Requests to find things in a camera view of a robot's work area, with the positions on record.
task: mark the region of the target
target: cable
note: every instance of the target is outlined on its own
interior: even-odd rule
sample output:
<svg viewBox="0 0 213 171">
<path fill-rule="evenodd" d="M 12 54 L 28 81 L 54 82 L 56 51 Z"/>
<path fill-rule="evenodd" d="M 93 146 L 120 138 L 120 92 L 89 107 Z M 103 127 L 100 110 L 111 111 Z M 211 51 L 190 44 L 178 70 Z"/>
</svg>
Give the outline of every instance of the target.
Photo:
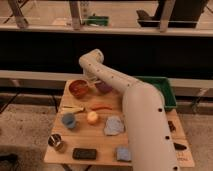
<svg viewBox="0 0 213 171">
<path fill-rule="evenodd" d="M 55 111 L 56 113 L 58 113 L 58 105 L 57 105 L 57 101 L 55 99 L 55 96 L 52 94 L 52 99 L 53 99 L 53 102 L 54 102 L 54 106 L 55 106 Z"/>
<path fill-rule="evenodd" d="M 4 110 L 8 107 L 9 104 L 11 104 L 13 102 L 13 100 L 19 95 L 19 92 L 16 93 L 10 100 L 9 102 L 4 105 L 1 109 L 0 109 L 0 114 L 2 114 L 2 112 L 4 112 Z"/>
</svg>

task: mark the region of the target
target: black wall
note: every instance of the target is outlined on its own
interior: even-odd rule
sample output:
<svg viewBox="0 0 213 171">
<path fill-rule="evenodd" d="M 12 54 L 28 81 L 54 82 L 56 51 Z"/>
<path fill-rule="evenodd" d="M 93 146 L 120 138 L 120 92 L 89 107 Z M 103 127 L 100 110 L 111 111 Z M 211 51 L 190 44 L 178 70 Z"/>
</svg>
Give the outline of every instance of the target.
<svg viewBox="0 0 213 171">
<path fill-rule="evenodd" d="M 0 70 L 81 73 L 78 58 L 99 48 L 130 75 L 213 78 L 213 38 L 0 32 Z"/>
</svg>

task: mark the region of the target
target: wooden board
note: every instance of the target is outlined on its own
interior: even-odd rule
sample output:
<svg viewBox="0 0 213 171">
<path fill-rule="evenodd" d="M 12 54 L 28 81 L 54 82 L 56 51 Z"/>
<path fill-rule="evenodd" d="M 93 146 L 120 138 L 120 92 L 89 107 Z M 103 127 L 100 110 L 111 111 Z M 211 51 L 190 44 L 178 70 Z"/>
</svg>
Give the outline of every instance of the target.
<svg viewBox="0 0 213 171">
<path fill-rule="evenodd" d="M 75 99 L 68 90 L 71 81 L 66 83 L 64 95 L 59 107 L 59 112 L 56 116 L 52 134 L 58 133 L 62 136 L 65 143 L 64 149 L 61 152 L 55 151 L 52 147 L 47 147 L 44 161 L 47 163 L 66 163 L 66 164 L 92 164 L 92 165 L 120 165 L 131 166 L 131 162 L 118 162 L 115 158 L 115 149 L 118 146 L 128 147 L 127 134 L 122 133 L 118 136 L 105 136 L 103 129 L 108 116 L 117 115 L 123 120 L 121 109 L 122 97 L 116 92 L 112 91 L 108 94 L 99 93 L 93 85 L 90 85 L 89 93 L 81 100 Z M 68 130 L 61 123 L 62 107 L 63 106 L 82 106 L 87 109 L 92 104 L 104 103 L 112 107 L 112 110 L 98 110 L 100 122 L 97 125 L 89 125 L 86 121 L 86 112 L 76 114 L 77 125 L 73 130 Z M 167 119 L 171 120 L 176 131 L 172 133 L 174 142 L 183 143 L 187 146 L 187 150 L 177 152 L 177 158 L 181 167 L 194 167 L 194 161 L 188 146 L 186 136 L 184 134 L 181 122 L 176 113 L 172 110 L 167 114 Z M 97 160 L 74 160 L 72 158 L 73 148 L 95 148 L 98 150 Z"/>
</svg>

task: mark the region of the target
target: brown object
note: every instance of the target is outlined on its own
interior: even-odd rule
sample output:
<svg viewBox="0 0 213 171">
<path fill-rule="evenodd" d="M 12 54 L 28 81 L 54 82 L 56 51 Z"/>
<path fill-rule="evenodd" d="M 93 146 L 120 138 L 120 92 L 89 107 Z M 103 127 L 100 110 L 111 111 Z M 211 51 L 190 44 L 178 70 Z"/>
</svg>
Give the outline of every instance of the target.
<svg viewBox="0 0 213 171">
<path fill-rule="evenodd" d="M 168 124 L 169 124 L 169 129 L 170 129 L 171 132 L 176 131 L 176 127 L 175 127 L 175 125 L 173 124 L 172 121 L 168 121 Z"/>
<path fill-rule="evenodd" d="M 175 146 L 175 150 L 179 150 L 179 151 L 183 151 L 187 149 L 185 145 L 179 144 L 179 143 L 174 143 L 174 146 Z"/>
<path fill-rule="evenodd" d="M 47 163 L 66 163 L 66 164 L 88 164 L 88 165 L 112 165 L 112 166 L 131 166 L 131 162 L 119 162 L 116 160 L 115 149 L 118 146 L 128 147 L 127 133 L 124 132 L 117 136 L 105 136 L 104 127 L 107 117 L 118 115 L 121 120 L 124 120 L 122 114 L 122 95 L 111 91 L 107 94 L 101 95 L 95 87 L 90 87 L 87 98 L 76 99 L 69 92 L 69 85 L 71 81 L 66 83 L 64 95 L 62 96 L 59 113 L 56 116 L 52 133 L 58 133 L 62 136 L 64 142 L 67 143 L 67 149 L 64 153 L 58 153 L 51 147 L 47 147 L 44 161 Z M 66 129 L 61 123 L 63 114 L 60 113 L 62 106 L 78 105 L 85 108 L 90 108 L 92 104 L 104 103 L 112 107 L 112 110 L 100 110 L 99 122 L 95 126 L 87 123 L 85 118 L 86 113 L 82 112 L 76 115 L 79 122 L 79 127 L 73 131 Z M 177 152 L 178 161 L 181 167 L 194 167 L 194 161 L 188 146 L 185 134 L 183 132 L 181 122 L 176 110 L 172 110 L 167 114 L 168 120 L 172 120 L 176 126 L 176 131 L 172 133 L 172 139 L 176 143 L 184 144 L 187 149 Z M 72 152 L 74 148 L 89 148 L 97 149 L 98 155 L 96 160 L 74 160 Z"/>
<path fill-rule="evenodd" d="M 88 90 L 89 87 L 84 80 L 75 80 L 69 85 L 69 91 L 75 98 L 84 97 Z"/>
</svg>

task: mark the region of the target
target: floor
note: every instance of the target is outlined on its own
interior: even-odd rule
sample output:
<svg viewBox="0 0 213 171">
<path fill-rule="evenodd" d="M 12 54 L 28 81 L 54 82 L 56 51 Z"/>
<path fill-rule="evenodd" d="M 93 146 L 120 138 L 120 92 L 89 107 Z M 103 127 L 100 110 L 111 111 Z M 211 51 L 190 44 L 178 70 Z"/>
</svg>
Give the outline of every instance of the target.
<svg viewBox="0 0 213 171">
<path fill-rule="evenodd" d="M 136 10 L 143 9 L 150 16 L 153 16 L 157 8 L 156 1 L 135 1 L 135 2 L 90 2 L 86 15 L 109 16 L 109 26 L 116 28 L 140 27 L 137 23 Z M 0 1 L 0 23 L 11 15 L 11 10 L 6 0 Z M 30 25 L 64 25 L 71 21 L 69 3 L 67 1 L 36 1 L 30 0 L 22 8 L 24 16 Z M 213 0 L 201 15 L 196 29 L 213 29 Z M 4 25 L 15 24 L 14 18 Z"/>
<path fill-rule="evenodd" d="M 16 153 L 20 157 L 22 171 L 63 171 L 60 165 L 45 164 L 43 157 L 47 147 L 53 121 L 56 115 L 55 104 L 60 103 L 60 95 L 30 92 L 0 92 L 0 101 L 13 101 L 0 114 L 0 151 L 1 154 Z M 178 108 L 181 122 L 187 135 L 195 168 L 183 171 L 213 170 L 213 103 L 198 107 L 200 114 L 184 106 Z M 0 163 L 0 170 L 7 171 L 8 163 Z M 71 166 L 74 171 L 83 171 L 86 166 Z M 93 166 L 91 171 L 130 171 L 128 167 Z"/>
</svg>

